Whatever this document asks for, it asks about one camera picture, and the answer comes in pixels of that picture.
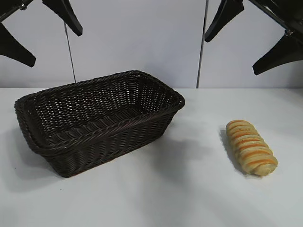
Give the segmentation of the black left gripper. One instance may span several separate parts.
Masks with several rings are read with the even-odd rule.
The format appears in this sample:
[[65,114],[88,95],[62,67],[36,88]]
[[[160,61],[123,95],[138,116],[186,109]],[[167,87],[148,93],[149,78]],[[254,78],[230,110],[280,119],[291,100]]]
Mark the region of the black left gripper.
[[[0,21],[3,22],[18,10],[26,10],[30,3],[31,0],[0,0]],[[42,3],[57,14],[77,36],[83,34],[83,27],[69,0],[42,0]],[[0,24],[0,54],[29,67],[33,67],[36,62],[36,57],[22,46],[2,23]]]

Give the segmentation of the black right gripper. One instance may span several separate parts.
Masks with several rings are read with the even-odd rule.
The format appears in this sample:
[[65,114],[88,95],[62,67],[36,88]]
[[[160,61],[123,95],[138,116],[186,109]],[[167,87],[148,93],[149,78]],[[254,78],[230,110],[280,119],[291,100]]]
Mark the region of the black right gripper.
[[[302,0],[250,0],[250,2],[288,32],[303,35]],[[243,10],[243,0],[221,0],[216,15],[205,33],[205,41],[212,41],[220,30]],[[302,40],[292,35],[284,35],[254,63],[252,68],[254,74],[259,75],[277,66],[302,60]]]

